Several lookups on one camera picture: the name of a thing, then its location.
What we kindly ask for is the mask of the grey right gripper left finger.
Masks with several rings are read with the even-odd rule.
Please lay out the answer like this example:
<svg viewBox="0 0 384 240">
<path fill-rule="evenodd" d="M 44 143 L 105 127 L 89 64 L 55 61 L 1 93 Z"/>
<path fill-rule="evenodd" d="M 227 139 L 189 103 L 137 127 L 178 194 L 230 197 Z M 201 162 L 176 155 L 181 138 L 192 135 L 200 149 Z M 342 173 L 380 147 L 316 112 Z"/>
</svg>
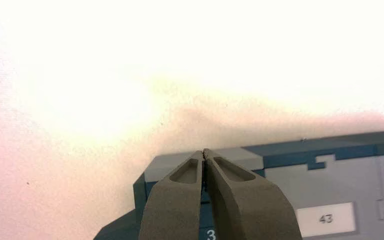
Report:
<svg viewBox="0 0 384 240">
<path fill-rule="evenodd" d="M 199 239 L 204 162 L 203 152 L 195 151 L 152 187 L 140 240 Z"/>
</svg>

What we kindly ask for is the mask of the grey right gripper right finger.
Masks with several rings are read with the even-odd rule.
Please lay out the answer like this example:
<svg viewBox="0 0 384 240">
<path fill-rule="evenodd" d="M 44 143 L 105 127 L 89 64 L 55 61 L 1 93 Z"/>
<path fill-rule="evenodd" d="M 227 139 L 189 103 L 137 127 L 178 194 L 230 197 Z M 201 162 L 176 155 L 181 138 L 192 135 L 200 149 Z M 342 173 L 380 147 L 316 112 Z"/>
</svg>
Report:
<svg viewBox="0 0 384 240">
<path fill-rule="evenodd" d="M 295 210 L 266 178 L 205 149 L 205 184 L 219 240 L 301 240 Z"/>
</svg>

